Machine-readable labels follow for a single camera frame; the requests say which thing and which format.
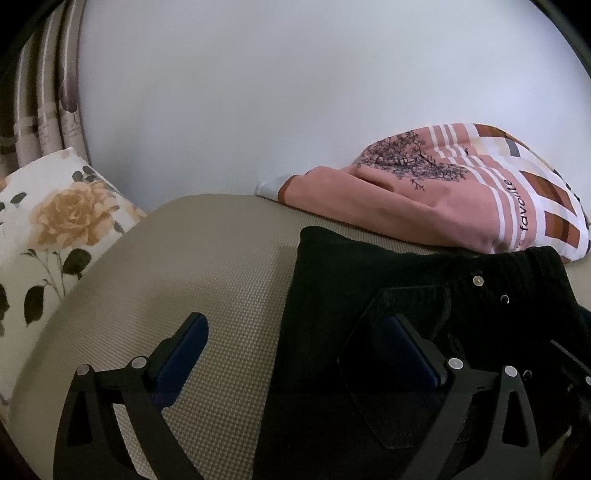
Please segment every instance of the white wall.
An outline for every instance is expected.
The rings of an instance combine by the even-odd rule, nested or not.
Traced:
[[[529,0],[88,0],[93,164],[150,210],[442,122],[498,126],[591,210],[591,80]]]

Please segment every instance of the textured beige fabric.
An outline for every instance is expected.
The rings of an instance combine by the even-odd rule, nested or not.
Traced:
[[[210,338],[164,416],[206,479],[248,478],[299,233],[307,225],[399,252],[432,251],[258,197],[192,196],[158,209],[80,280],[17,384],[9,431],[40,478],[51,478],[76,367],[120,368],[149,355],[192,311],[207,316]],[[120,422],[139,472],[150,476],[125,415]]]
[[[591,310],[591,257],[567,264],[566,273],[577,301]]]

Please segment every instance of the floral pillow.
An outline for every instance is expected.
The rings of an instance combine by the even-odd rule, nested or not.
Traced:
[[[0,179],[0,418],[48,318],[145,213],[72,148]]]

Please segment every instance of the jeans pocket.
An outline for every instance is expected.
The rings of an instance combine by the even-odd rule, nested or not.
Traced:
[[[422,337],[432,338],[449,318],[449,288],[439,285],[381,290],[337,358],[358,412],[387,449],[417,446],[444,400],[443,393],[426,381],[424,365],[411,361],[408,352],[392,340],[388,322],[396,314],[404,314]]]

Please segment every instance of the black pants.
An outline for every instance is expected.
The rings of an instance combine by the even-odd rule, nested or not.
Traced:
[[[416,402],[413,409],[412,399],[360,402],[337,362],[359,322],[396,313],[405,314],[443,355],[458,356],[472,368],[500,371],[524,343],[550,339],[591,364],[589,331],[550,247],[477,258],[397,254],[323,228],[305,228],[255,455],[255,480],[392,479],[404,470],[433,409]],[[489,400],[481,399],[476,413],[487,411]],[[393,408],[406,410],[400,415]],[[466,420],[450,476],[467,461],[468,444],[486,423],[476,417]],[[536,422],[542,451],[564,433],[559,420]]]

